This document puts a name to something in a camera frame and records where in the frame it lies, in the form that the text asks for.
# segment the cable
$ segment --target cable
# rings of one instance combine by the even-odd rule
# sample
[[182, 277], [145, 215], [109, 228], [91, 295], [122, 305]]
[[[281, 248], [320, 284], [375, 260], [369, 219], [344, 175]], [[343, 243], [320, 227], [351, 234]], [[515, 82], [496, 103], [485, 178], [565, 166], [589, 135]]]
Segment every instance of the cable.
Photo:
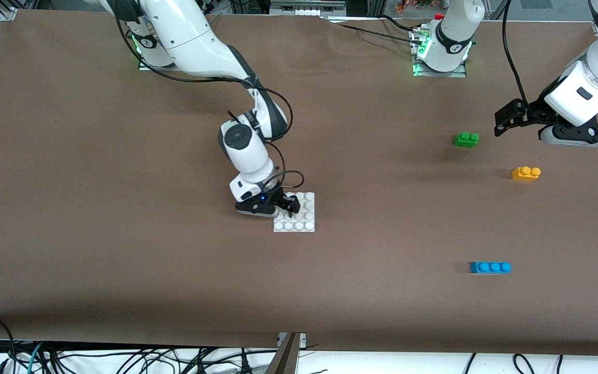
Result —
[[204, 351], [202, 351], [202, 348], [200, 348], [200, 351], [197, 353], [197, 356], [193, 357], [191, 362], [181, 371], [181, 374], [188, 374], [190, 370], [199, 365], [202, 359], [210, 355], [215, 350], [217, 350], [217, 348], [206, 348]]
[[396, 19], [393, 19], [386, 14], [380, 14], [379, 16], [377, 16], [377, 18], [388, 19], [389, 21], [391, 21], [391, 23], [394, 24], [394, 26], [396, 26], [397, 28], [399, 28], [401, 30], [405, 30], [405, 31], [412, 31], [414, 28], [418, 28], [419, 26], [422, 25], [422, 24], [418, 24], [416, 26], [412, 26], [411, 28], [408, 28], [408, 26], [403, 26], [402, 24], [398, 23], [398, 21], [396, 21]]
[[[288, 175], [289, 173], [295, 173], [296, 175], [299, 175], [301, 177], [301, 182], [299, 182], [299, 184], [297, 185], [281, 185], [280, 183], [276, 186], [273, 187], [273, 189], [270, 190], [264, 190], [264, 188], [266, 187], [266, 185], [269, 184], [269, 182], [275, 180], [278, 177], [282, 177], [284, 175]], [[271, 192], [275, 189], [288, 189], [288, 190], [293, 190], [293, 189], [298, 189], [299, 187], [301, 187], [304, 184], [304, 181], [306, 180], [306, 178], [304, 177], [304, 174], [301, 173], [299, 170], [283, 170], [280, 173], [276, 173], [275, 175], [273, 175], [272, 177], [269, 177], [266, 182], [264, 182], [264, 184], [262, 185], [262, 192]]]
[[278, 140], [278, 139], [284, 137], [285, 135], [288, 134], [288, 132], [290, 132], [290, 128], [292, 128], [292, 124], [294, 123], [294, 111], [292, 110], [292, 105], [290, 105], [290, 102], [287, 99], [285, 99], [285, 97], [283, 95], [281, 95], [279, 92], [276, 92], [270, 88], [261, 87], [261, 86], [254, 86], [254, 88], [257, 88], [258, 90], [263, 90], [268, 93], [276, 95], [278, 97], [278, 99], [282, 100], [285, 103], [285, 105], [287, 105], [288, 111], [290, 112], [290, 121], [288, 122], [287, 128], [285, 128], [285, 131], [283, 131], [280, 135], [276, 135], [275, 137], [271, 137], [271, 138], [265, 138], [265, 140], [269, 140], [270, 142], [273, 142], [275, 140]]
[[520, 76], [518, 75], [518, 71], [515, 69], [515, 64], [513, 64], [511, 53], [509, 53], [509, 46], [507, 45], [506, 23], [509, 15], [509, 5], [511, 5], [511, 2], [512, 0], [507, 0], [505, 4], [505, 14], [502, 17], [502, 46], [505, 48], [505, 55], [507, 61], [509, 62], [509, 67], [511, 68], [511, 71], [513, 73], [513, 78], [515, 78], [515, 84], [518, 86], [518, 91], [520, 92], [520, 99], [523, 101], [523, 106], [525, 107], [525, 109], [537, 116], [537, 114], [534, 113], [534, 111], [532, 111], [532, 108], [529, 107], [527, 97], [525, 96], [525, 90], [523, 89], [523, 84], [520, 82]]
[[41, 345], [43, 345], [42, 341], [36, 345], [36, 348], [34, 348], [34, 351], [31, 353], [31, 357], [29, 357], [29, 366], [26, 367], [26, 374], [31, 374], [31, 367], [33, 367], [34, 360], [36, 359], [36, 355], [38, 354], [38, 350], [40, 350]]
[[518, 357], [522, 358], [525, 361], [525, 364], [527, 365], [527, 367], [529, 368], [529, 371], [534, 374], [534, 369], [532, 369], [532, 365], [529, 364], [529, 361], [527, 360], [527, 358], [525, 358], [524, 355], [521, 355], [520, 353], [517, 353], [515, 355], [513, 355], [513, 367], [515, 367], [515, 369], [517, 370], [517, 372], [519, 372], [520, 374], [525, 374], [524, 371], [522, 371], [520, 369], [520, 367], [518, 367]]
[[170, 367], [172, 367], [172, 373], [176, 374], [176, 368], [174, 367], [174, 365], [167, 362], [166, 360], [161, 359], [161, 357], [167, 355], [171, 351], [174, 351], [174, 349], [166, 350], [165, 352], [160, 353], [159, 355], [157, 355], [156, 357], [154, 357], [151, 360], [147, 360], [147, 358], [145, 357], [145, 359], [144, 359], [145, 362], [144, 362], [144, 365], [142, 365], [142, 369], [140, 369], [140, 374], [142, 374], [142, 372], [149, 372], [149, 366], [151, 366], [154, 362], [160, 362], [162, 364], [170, 365]]
[[555, 368], [555, 374], [560, 374], [560, 369], [562, 369], [562, 359], [564, 355], [558, 356], [558, 367]]
[[[263, 351], [246, 352], [247, 355], [257, 355], [257, 354], [261, 354], [261, 353], [276, 353], [276, 350], [263, 350]], [[204, 367], [203, 370], [197, 371], [195, 374], [205, 374], [205, 370], [209, 369], [209, 367], [211, 367], [212, 365], [223, 364], [227, 360], [233, 359], [235, 357], [239, 357], [240, 355], [241, 355], [241, 353], [236, 353], [234, 355], [226, 356], [226, 357], [223, 357], [221, 359], [215, 360], [211, 364], [206, 365], [206, 367]]]
[[410, 43], [410, 44], [422, 44], [420, 41], [417, 41], [417, 40], [410, 40], [408, 38], [399, 38], [398, 36], [392, 36], [392, 35], [387, 35], [387, 34], [383, 34], [383, 33], [378, 33], [377, 31], [360, 29], [360, 28], [356, 28], [355, 26], [348, 26], [347, 24], [342, 24], [342, 23], [339, 23], [339, 25], [343, 26], [344, 28], [353, 29], [353, 30], [357, 30], [357, 31], [363, 31], [364, 33], [369, 33], [369, 34], [373, 34], [373, 35], [384, 36], [385, 38], [400, 40], [400, 41], [404, 41], [404, 42]]
[[5, 359], [2, 361], [2, 363], [0, 364], [0, 374], [3, 374], [4, 369], [6, 367], [6, 364], [8, 363], [9, 359]]
[[468, 374], [468, 372], [470, 372], [470, 366], [472, 366], [472, 361], [474, 360], [474, 356], [476, 356], [477, 353], [474, 352], [471, 356], [470, 359], [467, 360], [467, 365], [465, 366], [465, 371], [463, 372], [463, 374]]
[[[282, 154], [282, 152], [280, 152], [280, 149], [278, 149], [278, 147], [272, 142], [265, 141], [264, 144], [266, 144], [268, 146], [272, 146], [273, 149], [275, 149], [276, 152], [278, 152], [278, 157], [280, 157], [280, 164], [282, 165], [282, 168], [283, 168], [282, 171], [285, 171], [286, 170], [285, 169], [285, 157], [283, 157], [283, 154]], [[280, 180], [280, 184], [283, 184], [284, 180], [285, 180], [285, 175], [283, 175], [283, 179]]]
[[17, 355], [15, 353], [15, 342], [12, 338], [12, 334], [10, 333], [10, 329], [6, 324], [0, 320], [0, 326], [2, 326], [6, 330], [6, 334], [9, 337], [10, 341], [10, 352], [9, 355], [12, 355], [12, 372], [17, 372]]
[[253, 369], [249, 364], [249, 359], [246, 357], [246, 350], [241, 349], [241, 374], [252, 374]]

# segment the black cable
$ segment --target black cable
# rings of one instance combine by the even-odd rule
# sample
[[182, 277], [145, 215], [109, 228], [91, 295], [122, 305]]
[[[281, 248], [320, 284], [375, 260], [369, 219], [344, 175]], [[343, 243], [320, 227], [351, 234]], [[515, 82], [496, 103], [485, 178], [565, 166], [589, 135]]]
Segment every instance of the black cable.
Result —
[[123, 363], [121, 366], [119, 366], [119, 369], [117, 369], [117, 373], [116, 373], [116, 374], [119, 374], [119, 372], [121, 372], [121, 370], [123, 370], [123, 369], [124, 369], [124, 367], [126, 367], [126, 365], [127, 365], [127, 364], [128, 364], [130, 361], [131, 361], [131, 360], [133, 360], [133, 358], [135, 358], [135, 356], [137, 356], [137, 355], [140, 355], [140, 354], [142, 354], [143, 352], [144, 352], [144, 350], [139, 350], [138, 352], [136, 352], [136, 353], [133, 353], [133, 354], [131, 355], [131, 357], [129, 357], [129, 358], [128, 358], [128, 359], [127, 359], [127, 360], [126, 360], [126, 361], [125, 361], [125, 362], [124, 362], [124, 363]]
[[10, 329], [8, 328], [8, 326], [6, 324], [4, 324], [2, 322], [2, 320], [0, 320], [0, 326], [2, 326], [5, 330], [6, 330], [6, 334], [9, 337], [9, 341], [10, 341], [10, 353], [9, 355], [12, 355], [12, 372], [17, 372], [17, 355], [15, 353], [15, 342], [12, 338], [12, 334], [10, 333]]
[[529, 102], [527, 101], [527, 97], [525, 96], [525, 90], [523, 89], [523, 84], [520, 82], [520, 76], [518, 75], [518, 70], [515, 69], [515, 64], [513, 64], [513, 59], [511, 58], [511, 53], [509, 52], [509, 46], [507, 45], [506, 23], [507, 23], [507, 18], [509, 15], [509, 6], [511, 5], [511, 2], [512, 2], [512, 0], [507, 0], [507, 2], [505, 4], [505, 14], [502, 17], [502, 46], [505, 48], [505, 55], [506, 55], [507, 61], [509, 62], [509, 67], [511, 68], [511, 71], [513, 73], [513, 78], [515, 79], [515, 84], [518, 86], [518, 91], [520, 92], [520, 99], [523, 102], [523, 106], [525, 107], [525, 109], [527, 109], [528, 111], [531, 111], [532, 114], [534, 114], [536, 116], [537, 114], [534, 113], [534, 111], [532, 111], [532, 109], [529, 107]]
[[66, 374], [66, 371], [62, 367], [63, 364], [59, 360], [59, 353], [57, 353], [57, 351], [52, 350], [50, 352], [50, 362], [52, 362], [52, 367], [55, 368], [55, 374]]
[[555, 374], [560, 374], [560, 369], [562, 369], [562, 359], [563, 358], [564, 358], [564, 355], [558, 356], [558, 367], [555, 368]]
[[470, 366], [472, 366], [472, 361], [474, 360], [474, 356], [476, 356], [477, 353], [474, 352], [471, 356], [470, 359], [467, 360], [467, 365], [465, 366], [465, 371], [463, 372], [463, 374], [468, 374], [468, 372], [470, 372]]
[[193, 357], [191, 362], [185, 368], [183, 368], [181, 374], [188, 374], [190, 370], [197, 367], [197, 365], [199, 364], [199, 362], [201, 362], [202, 359], [207, 357], [207, 355], [210, 355], [215, 350], [217, 350], [217, 348], [206, 348], [204, 351], [202, 351], [202, 348], [200, 348], [200, 351], [198, 351], [197, 355]]
[[[272, 142], [265, 141], [264, 144], [266, 144], [268, 146], [272, 146], [273, 149], [275, 149], [276, 152], [278, 152], [278, 157], [280, 157], [280, 164], [282, 165], [282, 169], [283, 169], [282, 171], [285, 171], [286, 170], [285, 169], [285, 157], [283, 157], [283, 153], [280, 152], [280, 149], [278, 149], [278, 147]], [[284, 180], [285, 180], [285, 175], [283, 175], [282, 180], [280, 180], [280, 184], [283, 184]]]
[[156, 352], [156, 350], [151, 350], [151, 351], [149, 351], [149, 352], [143, 352], [143, 353], [142, 353], [142, 355], [140, 356], [140, 358], [139, 358], [139, 359], [137, 359], [137, 360], [135, 360], [135, 362], [133, 362], [133, 364], [131, 364], [131, 365], [128, 367], [128, 369], [124, 370], [124, 371], [123, 371], [121, 374], [126, 374], [128, 371], [130, 371], [130, 369], [133, 369], [133, 367], [134, 367], [135, 365], [137, 365], [137, 364], [138, 364], [138, 362], [140, 362], [141, 360], [144, 360], [144, 359], [145, 359], [145, 358], [146, 358], [148, 355], [150, 355], [151, 353], [155, 353], [155, 352]]
[[38, 351], [36, 355], [36, 359], [40, 362], [41, 372], [50, 372], [50, 367], [48, 367], [48, 362], [45, 360], [45, 352]]
[[389, 21], [391, 21], [391, 23], [394, 24], [394, 26], [396, 26], [397, 28], [399, 28], [401, 30], [405, 30], [405, 31], [412, 31], [414, 28], [418, 28], [419, 26], [422, 25], [422, 24], [418, 24], [416, 26], [412, 26], [411, 28], [408, 28], [408, 26], [403, 26], [402, 24], [398, 23], [398, 21], [396, 21], [396, 19], [393, 19], [386, 14], [380, 14], [379, 16], [377, 16], [377, 18], [388, 19]]
[[198, 370], [203, 370], [204, 369], [204, 365], [202, 365], [202, 348], [200, 348], [197, 351], [197, 369]]
[[404, 42], [410, 43], [410, 44], [422, 44], [420, 41], [410, 40], [408, 38], [399, 38], [398, 36], [392, 36], [392, 35], [387, 35], [387, 34], [383, 34], [383, 33], [378, 33], [377, 31], [360, 29], [360, 28], [356, 28], [355, 26], [349, 26], [347, 24], [339, 23], [339, 25], [343, 26], [344, 28], [353, 29], [353, 30], [357, 30], [357, 31], [363, 31], [364, 33], [369, 33], [369, 34], [373, 34], [373, 35], [384, 36], [385, 38], [400, 40], [400, 41], [404, 41]]
[[87, 355], [85, 353], [71, 353], [70, 355], [60, 356], [59, 359], [67, 359], [69, 357], [109, 357], [109, 356], [123, 356], [123, 355], [139, 355], [138, 352], [113, 352], [113, 353], [102, 353], [100, 355]]
[[283, 95], [281, 95], [279, 92], [276, 92], [270, 88], [261, 87], [261, 86], [254, 86], [254, 88], [257, 88], [258, 90], [263, 90], [270, 94], [276, 95], [280, 100], [282, 100], [285, 103], [285, 105], [287, 105], [288, 111], [290, 112], [290, 121], [288, 122], [287, 128], [285, 128], [285, 131], [283, 131], [280, 135], [276, 135], [275, 137], [271, 137], [271, 138], [264, 138], [264, 140], [269, 140], [270, 142], [273, 142], [275, 140], [278, 140], [278, 139], [284, 137], [285, 135], [288, 134], [288, 132], [290, 132], [290, 128], [292, 128], [292, 124], [294, 123], [294, 111], [292, 110], [292, 105], [290, 105], [290, 102], [287, 99], [285, 99], [285, 97]]
[[[266, 185], [269, 184], [269, 182], [275, 180], [278, 177], [282, 177], [284, 175], [288, 175], [289, 173], [295, 173], [296, 175], [299, 175], [299, 177], [301, 177], [301, 182], [299, 182], [299, 184], [297, 185], [281, 185], [280, 183], [278, 184], [277, 187], [273, 187], [273, 189], [270, 190], [264, 190], [264, 188], [266, 187]], [[262, 185], [262, 192], [271, 192], [275, 189], [288, 189], [288, 190], [293, 190], [293, 189], [298, 189], [299, 187], [301, 187], [304, 184], [304, 181], [306, 180], [306, 178], [304, 177], [304, 173], [300, 172], [299, 170], [283, 170], [280, 173], [276, 173], [275, 175], [272, 175], [271, 177], [269, 177], [266, 182], [264, 182], [264, 184]]]
[[171, 363], [169, 363], [169, 362], [167, 362], [166, 360], [162, 360], [161, 359], [161, 357], [164, 357], [165, 355], [167, 355], [171, 351], [174, 351], [174, 349], [173, 350], [166, 350], [165, 352], [160, 353], [159, 355], [157, 355], [156, 357], [154, 357], [151, 360], [147, 360], [146, 357], [145, 357], [145, 359], [144, 359], [145, 362], [144, 362], [144, 365], [142, 365], [142, 369], [140, 369], [140, 374], [142, 374], [142, 372], [145, 372], [145, 371], [148, 372], [149, 371], [149, 366], [151, 366], [154, 362], [160, 362], [162, 364], [170, 365], [172, 367], [172, 373], [176, 374], [176, 368], [174, 367], [174, 365], [171, 364]]
[[0, 374], [3, 374], [4, 372], [4, 368], [6, 367], [6, 364], [8, 363], [9, 359], [5, 359], [2, 361], [2, 363], [0, 364]]
[[246, 350], [241, 349], [241, 374], [252, 374], [253, 369], [249, 364], [249, 359], [246, 357]]
[[[246, 352], [247, 355], [257, 355], [257, 354], [261, 354], [261, 353], [276, 353], [276, 350], [263, 350], [263, 351]], [[205, 370], [209, 369], [209, 367], [211, 367], [213, 365], [223, 364], [224, 362], [227, 362], [228, 360], [233, 359], [235, 357], [239, 357], [240, 355], [241, 355], [241, 353], [236, 353], [234, 355], [226, 356], [226, 357], [223, 357], [221, 359], [215, 360], [211, 364], [206, 365], [206, 367], [204, 368], [204, 370], [197, 371], [195, 374], [204, 374]]]
[[517, 362], [518, 357], [522, 358], [525, 361], [525, 364], [529, 368], [529, 371], [531, 372], [531, 374], [534, 374], [534, 369], [532, 368], [532, 365], [530, 365], [529, 361], [527, 360], [527, 358], [525, 358], [525, 356], [521, 355], [520, 353], [517, 353], [517, 354], [513, 355], [513, 367], [515, 367], [515, 369], [517, 370], [517, 372], [519, 372], [520, 374], [525, 374], [525, 372], [522, 371], [520, 369], [520, 367], [518, 367], [518, 362]]

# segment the brown table surface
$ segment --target brown table surface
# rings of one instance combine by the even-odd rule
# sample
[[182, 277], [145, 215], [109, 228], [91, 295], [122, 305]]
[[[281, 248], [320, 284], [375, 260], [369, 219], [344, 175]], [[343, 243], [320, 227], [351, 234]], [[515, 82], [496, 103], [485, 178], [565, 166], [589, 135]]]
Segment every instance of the brown table surface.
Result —
[[[0, 318], [17, 338], [598, 354], [598, 150], [493, 137], [518, 97], [500, 23], [465, 79], [413, 77], [403, 43], [316, 17], [213, 28], [292, 102], [277, 144], [316, 192], [316, 232], [234, 211], [216, 133], [251, 108], [239, 85], [137, 71], [109, 14], [20, 10], [0, 24]], [[593, 38], [509, 24], [528, 95]], [[453, 147], [460, 131], [479, 146]], [[524, 165], [541, 178], [510, 180]]]

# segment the orange lego brick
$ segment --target orange lego brick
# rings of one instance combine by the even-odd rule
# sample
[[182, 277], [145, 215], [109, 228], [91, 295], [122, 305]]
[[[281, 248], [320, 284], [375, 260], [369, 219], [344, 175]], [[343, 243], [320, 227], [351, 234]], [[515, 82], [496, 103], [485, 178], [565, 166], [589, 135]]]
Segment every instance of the orange lego brick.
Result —
[[529, 166], [522, 166], [520, 168], [515, 168], [511, 171], [511, 178], [513, 180], [525, 180], [527, 182], [533, 182], [534, 180], [539, 179], [540, 174], [541, 169], [539, 168], [530, 168]]

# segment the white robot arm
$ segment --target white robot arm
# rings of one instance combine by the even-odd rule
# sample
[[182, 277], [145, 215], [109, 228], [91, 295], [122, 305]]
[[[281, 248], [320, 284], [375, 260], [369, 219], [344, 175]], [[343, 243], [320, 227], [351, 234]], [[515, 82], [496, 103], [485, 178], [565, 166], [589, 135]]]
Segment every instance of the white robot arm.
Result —
[[[598, 0], [588, 0], [598, 27]], [[495, 114], [495, 135], [534, 124], [545, 125], [539, 139], [548, 144], [598, 147], [598, 40], [581, 53], [532, 103], [512, 100]]]
[[239, 175], [230, 191], [241, 213], [275, 216], [278, 209], [299, 211], [296, 198], [286, 198], [275, 178], [276, 167], [265, 141], [282, 138], [287, 117], [271, 99], [256, 73], [235, 47], [213, 33], [194, 0], [90, 0], [125, 21], [143, 61], [153, 67], [176, 65], [202, 78], [234, 78], [254, 100], [254, 108], [223, 123], [218, 142]]
[[428, 24], [425, 47], [418, 50], [417, 58], [429, 68], [442, 73], [458, 68], [467, 59], [472, 47], [472, 36], [484, 19], [485, 12], [481, 0], [452, 1], [443, 19], [433, 19]]

